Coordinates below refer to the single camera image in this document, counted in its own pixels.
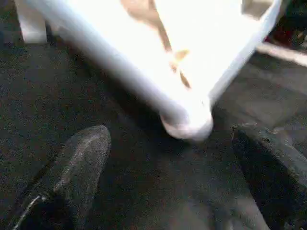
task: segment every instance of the dark gray carpet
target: dark gray carpet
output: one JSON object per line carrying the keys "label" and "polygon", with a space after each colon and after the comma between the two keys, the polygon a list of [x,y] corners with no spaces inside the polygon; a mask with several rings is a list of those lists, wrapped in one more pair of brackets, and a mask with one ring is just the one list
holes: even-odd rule
{"label": "dark gray carpet", "polygon": [[[89,70],[65,47],[6,46],[0,60],[1,222],[70,136],[102,124],[112,151],[88,229],[215,229],[214,222],[266,229],[231,151],[230,126],[254,120],[280,126],[304,110],[302,92],[264,74],[280,76],[276,69],[287,63],[253,57],[248,65],[262,77],[247,65],[214,109],[211,136],[192,145],[169,137],[157,115],[110,73]],[[303,75],[305,68],[297,68]]]}

